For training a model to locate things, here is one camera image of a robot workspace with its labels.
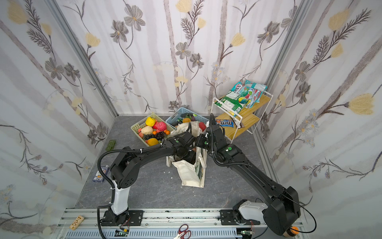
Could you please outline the floral canvas tote bag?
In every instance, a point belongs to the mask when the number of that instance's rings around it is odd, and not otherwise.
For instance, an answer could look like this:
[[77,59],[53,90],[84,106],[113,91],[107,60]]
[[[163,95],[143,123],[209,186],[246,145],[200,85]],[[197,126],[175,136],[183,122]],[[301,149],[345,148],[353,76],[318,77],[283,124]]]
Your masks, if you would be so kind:
[[[202,134],[199,128],[199,121],[191,121],[178,125],[176,130],[170,133],[170,137],[180,136],[184,132],[189,132],[193,137],[198,137]],[[196,149],[197,154],[195,164],[190,164],[184,160],[175,161],[175,156],[167,156],[166,164],[168,167],[174,166],[177,168],[183,186],[204,188],[207,168],[207,150],[196,147],[194,143],[192,147]]]

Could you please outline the beige toy garlic bulb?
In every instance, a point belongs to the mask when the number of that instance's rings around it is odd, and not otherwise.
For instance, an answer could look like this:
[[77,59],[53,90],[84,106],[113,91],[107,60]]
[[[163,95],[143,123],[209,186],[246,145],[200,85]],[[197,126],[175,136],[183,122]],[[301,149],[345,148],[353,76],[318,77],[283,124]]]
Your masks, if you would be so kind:
[[144,135],[152,134],[152,132],[153,132],[153,128],[150,127],[150,126],[145,126],[145,127],[143,127],[143,128],[141,129],[140,132],[141,132],[142,134],[144,134]]

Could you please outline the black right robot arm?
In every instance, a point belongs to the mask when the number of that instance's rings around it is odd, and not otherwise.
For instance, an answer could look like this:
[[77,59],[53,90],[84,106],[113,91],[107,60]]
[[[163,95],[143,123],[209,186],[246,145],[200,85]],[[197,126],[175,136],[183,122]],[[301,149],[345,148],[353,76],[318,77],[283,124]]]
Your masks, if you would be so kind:
[[198,137],[197,145],[208,150],[216,165],[230,168],[262,195],[267,205],[262,211],[263,219],[272,232],[281,236],[292,230],[292,225],[301,216],[297,191],[272,180],[238,146],[228,144],[214,114],[210,114],[205,136]]

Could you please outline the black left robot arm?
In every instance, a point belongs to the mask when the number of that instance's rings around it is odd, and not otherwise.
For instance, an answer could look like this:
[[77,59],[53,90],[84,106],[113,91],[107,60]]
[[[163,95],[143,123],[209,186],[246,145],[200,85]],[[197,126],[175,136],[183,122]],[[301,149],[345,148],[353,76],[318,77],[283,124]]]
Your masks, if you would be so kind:
[[[96,166],[101,176],[110,184],[112,196],[109,204],[97,207],[97,226],[119,226],[127,222],[130,219],[130,188],[136,183],[141,168],[167,156],[193,159],[196,157],[196,151],[193,150],[195,140],[196,137],[191,133],[184,132],[155,146],[141,149],[125,147],[101,154]],[[110,176],[107,176],[101,169],[101,163],[107,155],[113,153],[117,157],[110,165]]]

